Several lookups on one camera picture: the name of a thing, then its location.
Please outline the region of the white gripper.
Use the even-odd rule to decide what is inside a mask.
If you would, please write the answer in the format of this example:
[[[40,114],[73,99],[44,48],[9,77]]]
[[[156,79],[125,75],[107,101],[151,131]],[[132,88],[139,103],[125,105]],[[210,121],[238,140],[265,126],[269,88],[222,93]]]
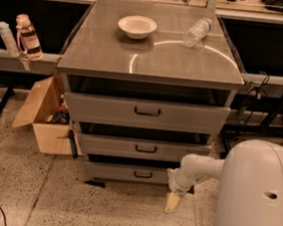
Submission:
[[[168,188],[170,192],[166,194],[166,202],[164,204],[164,212],[171,213],[177,206],[180,200],[179,195],[184,195],[186,193],[195,193],[194,185],[199,184],[205,180],[204,177],[196,177],[195,175],[186,175],[183,170],[179,168],[168,169]]]

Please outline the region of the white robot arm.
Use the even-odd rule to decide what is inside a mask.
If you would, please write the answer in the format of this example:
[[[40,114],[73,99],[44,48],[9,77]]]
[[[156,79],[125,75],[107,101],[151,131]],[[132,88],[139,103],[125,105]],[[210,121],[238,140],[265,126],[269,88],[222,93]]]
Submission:
[[[214,226],[283,226],[283,146],[251,139],[232,147],[225,159],[188,154],[167,175],[167,213],[192,186],[214,178]]]

